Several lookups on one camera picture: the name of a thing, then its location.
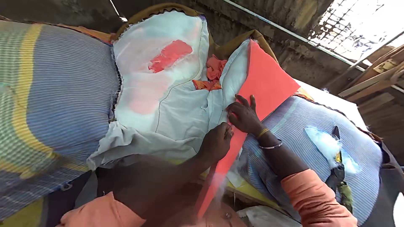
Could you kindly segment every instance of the bracelet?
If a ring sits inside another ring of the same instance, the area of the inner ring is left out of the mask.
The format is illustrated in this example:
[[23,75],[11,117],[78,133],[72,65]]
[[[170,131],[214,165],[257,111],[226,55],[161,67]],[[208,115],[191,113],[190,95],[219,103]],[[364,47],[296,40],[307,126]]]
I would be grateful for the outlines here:
[[267,131],[269,131],[269,128],[264,128],[259,135],[256,137],[256,139],[258,139],[259,137],[261,137],[262,135],[264,135]]
[[277,147],[280,147],[280,146],[282,146],[282,140],[280,140],[280,139],[278,139],[279,141],[280,141],[280,144],[278,144],[278,145],[275,145],[275,146],[273,146],[273,147],[262,147],[262,146],[259,146],[260,148],[262,148],[262,149],[273,149],[273,148],[277,148]]

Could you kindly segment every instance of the red foam sheet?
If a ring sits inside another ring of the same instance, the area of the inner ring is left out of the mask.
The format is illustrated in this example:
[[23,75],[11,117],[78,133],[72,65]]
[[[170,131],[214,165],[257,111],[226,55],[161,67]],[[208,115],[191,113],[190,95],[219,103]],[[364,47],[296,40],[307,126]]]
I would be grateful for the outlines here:
[[[250,101],[254,95],[258,118],[262,121],[289,96],[293,95],[299,85],[276,61],[262,50],[258,43],[250,40],[247,79],[239,91],[239,95]],[[237,157],[247,134],[234,129],[230,141],[230,150],[216,165],[210,168],[208,177],[196,202],[197,217],[202,218],[222,184],[227,172]]]

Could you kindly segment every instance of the striped fabric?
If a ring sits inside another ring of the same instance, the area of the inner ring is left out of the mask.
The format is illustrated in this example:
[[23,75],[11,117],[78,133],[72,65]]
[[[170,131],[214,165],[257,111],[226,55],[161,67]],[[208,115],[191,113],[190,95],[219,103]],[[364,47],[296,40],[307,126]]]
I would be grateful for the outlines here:
[[[289,97],[264,121],[274,135],[297,154],[321,180],[330,175],[326,158],[317,150],[304,132],[306,126],[313,126],[332,133],[338,126],[343,149],[359,164],[361,171],[346,173],[345,181],[352,189],[353,215],[361,225],[370,215],[379,193],[379,168],[382,162],[380,147],[365,133],[337,111],[309,102],[303,98]],[[296,220],[299,215],[290,205],[289,198],[280,186],[280,179],[268,166],[258,142],[248,136],[240,156],[240,174],[261,193],[275,198],[280,206]]]
[[0,21],[0,220],[88,170],[118,88],[103,42]]

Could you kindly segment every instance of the orange sleeve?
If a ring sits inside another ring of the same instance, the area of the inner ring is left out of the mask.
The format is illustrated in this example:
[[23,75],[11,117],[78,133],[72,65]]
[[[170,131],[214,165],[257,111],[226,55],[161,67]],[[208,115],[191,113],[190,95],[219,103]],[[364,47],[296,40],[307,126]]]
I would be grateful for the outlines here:
[[110,192],[67,212],[57,227],[140,227],[145,221]]
[[335,193],[313,170],[290,175],[281,185],[303,227],[356,227],[356,218],[335,200]]

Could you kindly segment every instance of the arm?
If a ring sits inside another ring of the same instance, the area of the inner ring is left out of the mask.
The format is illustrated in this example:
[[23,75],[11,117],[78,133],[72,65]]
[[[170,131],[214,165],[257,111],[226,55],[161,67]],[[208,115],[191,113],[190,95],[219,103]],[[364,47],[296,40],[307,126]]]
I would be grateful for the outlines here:
[[155,160],[125,167],[125,171],[113,175],[116,177],[124,174],[127,179],[123,181],[124,184],[112,189],[115,198],[142,218],[153,217],[154,212],[150,205],[197,178],[222,159],[229,151],[232,135],[231,126],[224,122],[206,134],[199,152],[194,157],[180,165]]
[[222,159],[230,148],[231,127],[222,123],[209,131],[194,157],[180,165],[172,165],[146,155],[133,155],[137,160],[129,166],[98,169],[101,196],[66,213],[60,227],[130,226],[140,227],[155,216],[159,199],[196,178]]
[[[255,113],[255,99],[248,101],[236,95],[240,101],[227,107],[230,122],[243,132],[256,137],[265,127]],[[280,141],[270,132],[258,139],[260,146],[272,147]],[[301,216],[305,227],[356,226],[356,218],[335,200],[334,192],[318,175],[285,145],[274,149],[262,149],[272,170],[281,178],[282,188],[288,194],[293,208]]]

